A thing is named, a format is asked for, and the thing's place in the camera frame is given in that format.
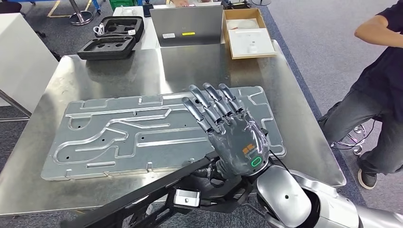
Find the dark t-shirt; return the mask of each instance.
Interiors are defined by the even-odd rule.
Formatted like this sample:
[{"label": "dark t-shirt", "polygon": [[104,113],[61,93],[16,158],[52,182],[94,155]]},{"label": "dark t-shirt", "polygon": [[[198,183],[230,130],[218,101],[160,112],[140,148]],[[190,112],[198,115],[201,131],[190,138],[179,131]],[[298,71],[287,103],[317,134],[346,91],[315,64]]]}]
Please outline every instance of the dark t-shirt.
[{"label": "dark t-shirt", "polygon": [[[378,15],[388,20],[388,29],[403,34],[403,0]],[[388,47],[364,69],[353,88],[393,110],[395,119],[403,122],[403,48]]]}]

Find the silver laptop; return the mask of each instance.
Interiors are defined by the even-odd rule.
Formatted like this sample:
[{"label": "silver laptop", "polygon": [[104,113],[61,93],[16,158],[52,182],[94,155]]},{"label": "silver laptop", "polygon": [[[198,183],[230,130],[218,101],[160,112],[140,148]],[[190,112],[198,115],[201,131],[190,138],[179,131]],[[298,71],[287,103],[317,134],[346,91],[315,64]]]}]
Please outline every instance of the silver laptop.
[{"label": "silver laptop", "polygon": [[151,9],[161,47],[219,44],[222,6]]}]

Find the person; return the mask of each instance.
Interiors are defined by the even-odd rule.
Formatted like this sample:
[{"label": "person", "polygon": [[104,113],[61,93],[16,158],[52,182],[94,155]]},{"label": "person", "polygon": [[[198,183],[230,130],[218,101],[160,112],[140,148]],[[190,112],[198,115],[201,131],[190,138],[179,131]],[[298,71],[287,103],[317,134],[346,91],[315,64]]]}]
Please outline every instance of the person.
[{"label": "person", "polygon": [[382,119],[377,146],[358,158],[358,181],[373,189],[377,174],[396,173],[403,164],[403,0],[360,25],[355,36],[388,46],[365,68],[341,102],[318,123],[328,142],[342,140],[373,117]]},{"label": "person", "polygon": [[[189,6],[188,0],[171,0],[176,7],[186,7]],[[201,2],[210,2],[210,0],[201,0]]]}]

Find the aluminum plate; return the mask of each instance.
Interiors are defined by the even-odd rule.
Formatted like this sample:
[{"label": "aluminum plate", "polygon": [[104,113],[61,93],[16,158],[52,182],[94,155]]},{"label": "aluminum plate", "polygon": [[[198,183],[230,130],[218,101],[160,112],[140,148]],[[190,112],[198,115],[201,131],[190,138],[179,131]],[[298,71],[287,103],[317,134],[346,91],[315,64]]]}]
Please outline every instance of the aluminum plate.
[{"label": "aluminum plate", "polygon": [[[267,129],[271,150],[283,158],[286,150],[263,89],[231,91]],[[186,92],[69,103],[41,177],[61,181],[174,171],[201,159],[213,147],[183,106],[184,96],[195,102]],[[202,111],[201,104],[196,106]]]}]

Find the black cable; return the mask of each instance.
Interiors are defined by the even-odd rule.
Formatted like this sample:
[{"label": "black cable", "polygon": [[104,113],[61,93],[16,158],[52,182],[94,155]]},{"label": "black cable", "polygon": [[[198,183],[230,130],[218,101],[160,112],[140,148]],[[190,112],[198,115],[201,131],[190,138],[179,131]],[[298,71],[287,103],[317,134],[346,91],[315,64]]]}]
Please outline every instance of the black cable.
[{"label": "black cable", "polygon": [[280,158],[278,158],[277,155],[275,155],[273,151],[271,151],[271,149],[269,149],[269,151],[274,155],[274,157],[276,157],[276,159],[281,163],[281,165],[290,173],[287,166],[280,160]]},{"label": "black cable", "polygon": [[357,142],[354,146],[351,146],[350,148],[334,148],[334,147],[332,147],[332,148],[336,149],[336,150],[350,150],[350,149],[356,147],[359,143],[364,141],[366,138],[368,138],[369,135],[372,133],[372,130],[374,129],[374,127],[375,127],[375,120],[374,120],[374,122],[372,122],[372,129],[369,131],[368,135],[365,138],[361,139],[359,142]]}]

